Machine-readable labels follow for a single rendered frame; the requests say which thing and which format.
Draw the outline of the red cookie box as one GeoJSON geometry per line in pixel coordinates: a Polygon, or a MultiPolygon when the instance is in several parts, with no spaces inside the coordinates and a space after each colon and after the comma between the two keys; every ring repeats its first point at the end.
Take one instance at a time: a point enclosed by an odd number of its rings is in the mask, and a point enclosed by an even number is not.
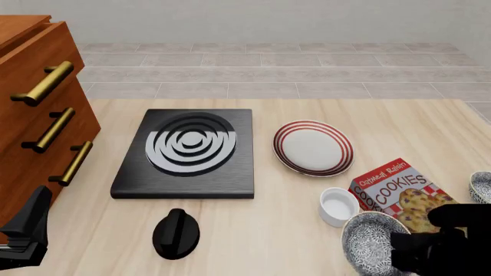
{"type": "Polygon", "coordinates": [[[348,191],[363,211],[392,216],[413,233],[437,233],[428,213],[439,206],[457,204],[441,188],[401,158],[353,179],[348,191]]]}

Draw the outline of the black patterned bowl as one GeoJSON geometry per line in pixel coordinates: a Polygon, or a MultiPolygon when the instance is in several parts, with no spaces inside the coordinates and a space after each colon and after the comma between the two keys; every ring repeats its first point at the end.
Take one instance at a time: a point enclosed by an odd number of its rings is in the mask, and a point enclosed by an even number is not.
{"type": "Polygon", "coordinates": [[[395,218],[366,211],[350,218],[343,227],[341,245],[348,263],[360,276],[411,276],[392,266],[390,234],[410,234],[395,218]]]}
{"type": "Polygon", "coordinates": [[[479,204],[491,204],[491,172],[475,172],[470,177],[470,197],[479,204]]]}

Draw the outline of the wooden drawer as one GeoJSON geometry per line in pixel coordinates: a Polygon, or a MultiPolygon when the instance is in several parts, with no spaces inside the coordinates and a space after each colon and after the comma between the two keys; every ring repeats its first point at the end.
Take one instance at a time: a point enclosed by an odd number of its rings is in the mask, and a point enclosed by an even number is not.
{"type": "Polygon", "coordinates": [[[13,218],[39,186],[47,186],[57,197],[62,188],[49,182],[48,177],[62,175],[76,154],[70,147],[92,141],[100,130],[98,126],[65,130],[45,153],[22,149],[20,142],[0,149],[0,227],[13,218]]]}
{"type": "Polygon", "coordinates": [[[82,68],[84,63],[66,22],[41,25],[35,36],[0,57],[0,121],[21,120],[45,109],[82,68]],[[71,62],[74,70],[39,105],[30,107],[11,100],[12,95],[28,93],[47,77],[46,67],[59,66],[64,61],[71,62]]]}
{"type": "Polygon", "coordinates": [[[37,107],[12,102],[11,113],[0,117],[0,176],[61,174],[75,152],[72,146],[92,141],[101,130],[78,80],[53,91],[37,107]],[[51,113],[72,108],[74,115],[43,153],[25,149],[23,142],[37,142],[56,119],[51,113]]]}

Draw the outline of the wooden cabinet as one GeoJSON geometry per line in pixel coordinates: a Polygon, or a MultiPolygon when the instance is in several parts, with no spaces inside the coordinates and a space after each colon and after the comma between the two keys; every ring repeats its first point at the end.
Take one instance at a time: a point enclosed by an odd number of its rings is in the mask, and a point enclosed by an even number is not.
{"type": "Polygon", "coordinates": [[[0,15],[0,227],[39,186],[70,185],[101,126],[77,74],[65,22],[0,15]]]}

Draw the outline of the white ramekin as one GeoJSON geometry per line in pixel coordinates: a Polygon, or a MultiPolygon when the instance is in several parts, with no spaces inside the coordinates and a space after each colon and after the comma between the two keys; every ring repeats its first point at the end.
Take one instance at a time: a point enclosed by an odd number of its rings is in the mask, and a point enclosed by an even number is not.
{"type": "Polygon", "coordinates": [[[320,218],[332,227],[343,227],[359,211],[356,197],[348,190],[328,188],[320,195],[318,213],[320,218]]]}

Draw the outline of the white plate with red rings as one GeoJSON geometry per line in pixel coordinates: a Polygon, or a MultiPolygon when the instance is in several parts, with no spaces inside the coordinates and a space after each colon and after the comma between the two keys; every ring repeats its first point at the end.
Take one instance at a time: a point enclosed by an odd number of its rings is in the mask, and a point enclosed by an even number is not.
{"type": "Polygon", "coordinates": [[[272,148],[281,163],[306,176],[337,176],[354,162],[354,145],[348,137],[321,121],[286,123],[276,130],[272,148]]]}

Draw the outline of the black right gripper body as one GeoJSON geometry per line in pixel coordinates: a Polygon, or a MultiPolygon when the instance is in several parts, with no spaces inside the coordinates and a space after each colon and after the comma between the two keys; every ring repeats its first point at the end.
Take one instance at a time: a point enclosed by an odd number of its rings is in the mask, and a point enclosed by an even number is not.
{"type": "Polygon", "coordinates": [[[391,265],[419,276],[491,276],[491,234],[441,229],[390,234],[391,265]]]}

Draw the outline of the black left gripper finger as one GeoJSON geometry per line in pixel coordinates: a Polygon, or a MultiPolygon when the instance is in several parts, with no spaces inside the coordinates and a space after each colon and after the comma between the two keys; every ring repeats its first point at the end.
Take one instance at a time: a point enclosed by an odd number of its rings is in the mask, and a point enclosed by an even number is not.
{"type": "Polygon", "coordinates": [[[52,192],[46,186],[39,186],[25,204],[24,230],[34,232],[39,225],[46,225],[52,192]]]}

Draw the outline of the round black stove knob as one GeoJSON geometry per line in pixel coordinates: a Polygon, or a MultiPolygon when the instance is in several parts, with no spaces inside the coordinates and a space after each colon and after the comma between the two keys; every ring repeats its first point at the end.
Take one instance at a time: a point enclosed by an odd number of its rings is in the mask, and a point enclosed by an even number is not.
{"type": "Polygon", "coordinates": [[[153,231],[152,243],[156,253],[168,260],[190,255],[199,243],[197,220],[183,209],[171,209],[153,231]]]}

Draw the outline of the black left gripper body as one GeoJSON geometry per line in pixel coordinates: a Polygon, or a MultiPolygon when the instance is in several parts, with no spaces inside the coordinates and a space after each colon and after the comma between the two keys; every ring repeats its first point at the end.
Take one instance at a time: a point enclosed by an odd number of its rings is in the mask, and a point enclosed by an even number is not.
{"type": "Polygon", "coordinates": [[[0,228],[0,268],[39,266],[48,249],[47,222],[8,222],[0,228]]]}

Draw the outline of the flat black stove plate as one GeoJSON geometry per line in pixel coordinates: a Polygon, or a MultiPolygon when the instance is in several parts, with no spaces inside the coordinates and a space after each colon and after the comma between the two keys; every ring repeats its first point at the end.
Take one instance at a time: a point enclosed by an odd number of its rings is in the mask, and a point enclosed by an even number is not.
{"type": "Polygon", "coordinates": [[[110,195],[113,199],[253,199],[252,111],[147,110],[110,195]]]}

